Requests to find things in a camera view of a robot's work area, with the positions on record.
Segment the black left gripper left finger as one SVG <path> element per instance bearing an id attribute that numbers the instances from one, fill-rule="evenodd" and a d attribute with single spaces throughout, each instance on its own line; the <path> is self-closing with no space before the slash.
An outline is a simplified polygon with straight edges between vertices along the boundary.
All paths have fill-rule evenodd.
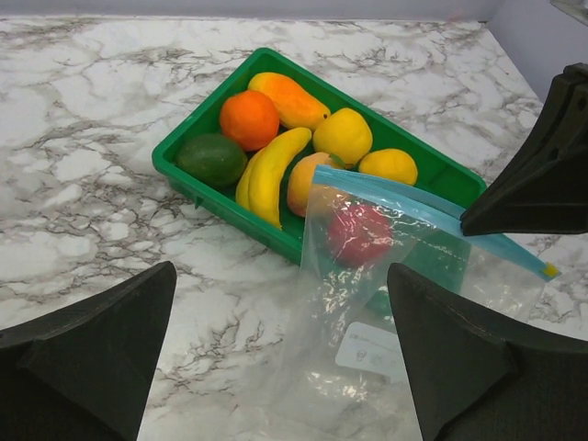
<path id="1" fill-rule="evenodd" d="M 2 439 L 136 439 L 176 281 L 162 262 L 2 330 Z"/>

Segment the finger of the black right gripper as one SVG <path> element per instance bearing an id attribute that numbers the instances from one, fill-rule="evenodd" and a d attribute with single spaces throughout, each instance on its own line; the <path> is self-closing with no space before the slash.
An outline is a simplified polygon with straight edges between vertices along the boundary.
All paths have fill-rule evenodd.
<path id="1" fill-rule="evenodd" d="M 461 215 L 466 236 L 587 232 L 587 65 L 551 82 L 534 128 L 492 184 Z"/>

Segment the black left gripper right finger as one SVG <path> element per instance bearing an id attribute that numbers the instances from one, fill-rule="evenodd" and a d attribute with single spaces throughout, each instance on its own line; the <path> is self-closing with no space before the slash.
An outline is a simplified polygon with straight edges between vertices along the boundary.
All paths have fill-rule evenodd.
<path id="1" fill-rule="evenodd" d="M 425 440 L 584 440 L 587 343 L 511 319 L 403 264 L 390 306 Z"/>

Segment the clear zip top bag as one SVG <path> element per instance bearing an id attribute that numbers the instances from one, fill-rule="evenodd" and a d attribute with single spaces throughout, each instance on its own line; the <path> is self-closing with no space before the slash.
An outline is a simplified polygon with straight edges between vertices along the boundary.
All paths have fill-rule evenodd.
<path id="1" fill-rule="evenodd" d="M 327 243 L 332 217 L 351 203 L 378 207 L 393 246 L 347 267 Z M 461 208 L 418 188 L 318 167 L 304 225 L 284 346 L 262 403 L 276 440 L 417 440 L 420 429 L 387 287 L 391 264 L 526 321 L 559 270 L 503 234 L 467 237 Z"/>

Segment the red apple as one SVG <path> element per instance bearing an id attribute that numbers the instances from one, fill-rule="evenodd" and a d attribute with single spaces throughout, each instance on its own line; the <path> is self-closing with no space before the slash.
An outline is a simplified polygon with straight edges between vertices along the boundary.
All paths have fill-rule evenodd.
<path id="1" fill-rule="evenodd" d="M 332 217 L 327 243 L 335 261 L 359 267 L 389 251 L 393 246 L 393 229 L 378 207 L 351 203 Z"/>

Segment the peach with green leaf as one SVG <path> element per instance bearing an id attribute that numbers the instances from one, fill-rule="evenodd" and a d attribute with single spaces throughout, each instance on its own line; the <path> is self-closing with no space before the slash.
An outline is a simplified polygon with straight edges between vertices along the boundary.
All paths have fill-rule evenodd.
<path id="1" fill-rule="evenodd" d="M 318 165 L 345 169 L 345 162 L 333 153 L 313 153 L 296 163 L 288 179 L 287 205 L 299 217 L 306 217 L 312 179 Z"/>

